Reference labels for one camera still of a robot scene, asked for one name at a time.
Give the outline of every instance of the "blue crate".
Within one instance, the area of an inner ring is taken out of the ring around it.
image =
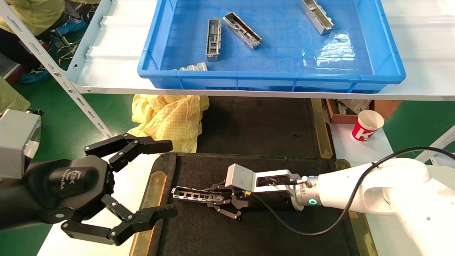
[[[335,26],[321,36],[301,0],[158,0],[138,74],[156,88],[377,93],[404,80],[380,0],[318,0]],[[208,20],[235,12],[262,37],[252,50],[222,20],[207,62]],[[173,71],[200,62],[209,71]]]

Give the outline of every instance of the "cardboard box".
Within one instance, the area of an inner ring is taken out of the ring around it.
[[[373,100],[370,103],[370,109],[389,119],[400,104],[401,101]],[[338,105],[333,99],[325,99],[325,106],[331,123],[355,124],[357,122],[357,115],[340,114]]]

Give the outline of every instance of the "metal shelf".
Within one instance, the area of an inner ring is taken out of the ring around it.
[[[163,90],[137,75],[156,0],[103,0],[67,73],[81,93],[185,94],[208,96],[455,100],[455,10],[449,2],[384,0],[407,78],[377,94]]]

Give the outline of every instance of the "black mat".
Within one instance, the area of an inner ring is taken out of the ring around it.
[[[176,185],[204,189],[226,177],[229,165],[237,163],[256,172],[289,169],[300,175],[318,175],[335,170],[333,159],[165,154],[152,171],[167,172],[161,204],[173,203],[178,216],[155,225],[149,255],[222,256],[347,256],[358,255],[350,221],[323,236],[300,236],[284,228],[268,211],[248,212],[241,222],[206,205],[169,198]],[[329,227],[340,210],[307,207],[303,211],[279,212],[292,227],[306,232]]]
[[[210,97],[197,152],[319,157],[311,101]]]

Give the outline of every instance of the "red and white cup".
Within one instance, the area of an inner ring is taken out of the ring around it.
[[[384,125],[384,118],[373,110],[363,110],[359,113],[352,136],[358,141],[367,141]]]

